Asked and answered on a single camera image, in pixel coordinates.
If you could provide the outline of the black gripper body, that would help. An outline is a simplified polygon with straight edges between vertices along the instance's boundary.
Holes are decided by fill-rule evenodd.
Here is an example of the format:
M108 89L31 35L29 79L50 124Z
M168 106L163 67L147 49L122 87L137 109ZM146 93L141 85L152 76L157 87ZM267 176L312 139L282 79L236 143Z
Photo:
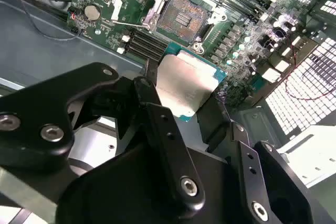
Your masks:
M201 151L189 153L206 196L192 218L177 216L159 160L142 143L73 181L59 201L56 223L244 223L228 164Z

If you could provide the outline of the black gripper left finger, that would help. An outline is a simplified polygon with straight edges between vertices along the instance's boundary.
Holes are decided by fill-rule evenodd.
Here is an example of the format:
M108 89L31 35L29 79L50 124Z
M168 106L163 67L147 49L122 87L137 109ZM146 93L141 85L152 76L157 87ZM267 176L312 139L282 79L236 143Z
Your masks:
M157 156L178 216L203 208L204 187L153 82L120 77L99 62L1 97L1 200L56 216L64 192L80 177L68 161L75 132L101 116L115 119L120 155L145 143Z

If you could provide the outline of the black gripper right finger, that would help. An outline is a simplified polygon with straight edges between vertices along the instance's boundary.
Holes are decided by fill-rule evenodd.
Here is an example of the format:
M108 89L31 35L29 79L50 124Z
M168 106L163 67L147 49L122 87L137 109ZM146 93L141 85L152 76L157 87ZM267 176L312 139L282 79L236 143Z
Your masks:
M280 154L253 144L215 94L197 111L207 160L197 165L210 223L314 223L311 198Z

